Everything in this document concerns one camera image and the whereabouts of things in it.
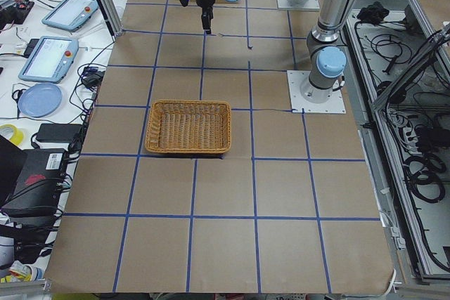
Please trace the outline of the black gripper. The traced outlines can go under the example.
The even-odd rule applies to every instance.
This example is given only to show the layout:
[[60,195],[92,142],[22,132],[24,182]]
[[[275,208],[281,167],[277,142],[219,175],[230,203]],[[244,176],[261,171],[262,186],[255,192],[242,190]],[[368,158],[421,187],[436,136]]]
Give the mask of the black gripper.
[[202,9],[201,22],[202,28],[205,30],[206,34],[212,33],[212,19],[213,15],[213,6],[215,0],[196,0],[196,3]]

